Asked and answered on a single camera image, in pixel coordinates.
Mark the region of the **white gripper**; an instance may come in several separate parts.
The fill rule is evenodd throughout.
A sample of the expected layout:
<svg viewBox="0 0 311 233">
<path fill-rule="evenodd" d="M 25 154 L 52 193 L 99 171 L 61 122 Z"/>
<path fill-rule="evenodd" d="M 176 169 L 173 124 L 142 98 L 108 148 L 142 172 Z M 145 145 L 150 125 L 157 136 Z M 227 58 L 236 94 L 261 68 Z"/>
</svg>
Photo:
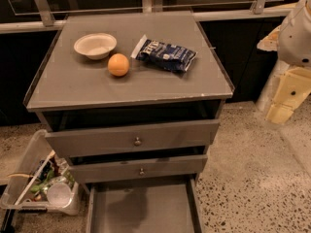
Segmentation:
<svg viewBox="0 0 311 233">
<path fill-rule="evenodd" d="M 294 9 L 258 44 L 259 50 L 276 51 L 290 65 L 311 67 L 311 0 L 299 0 Z M 283 124 L 311 94 L 311 70 L 294 66 L 281 77 L 266 119 Z"/>
</svg>

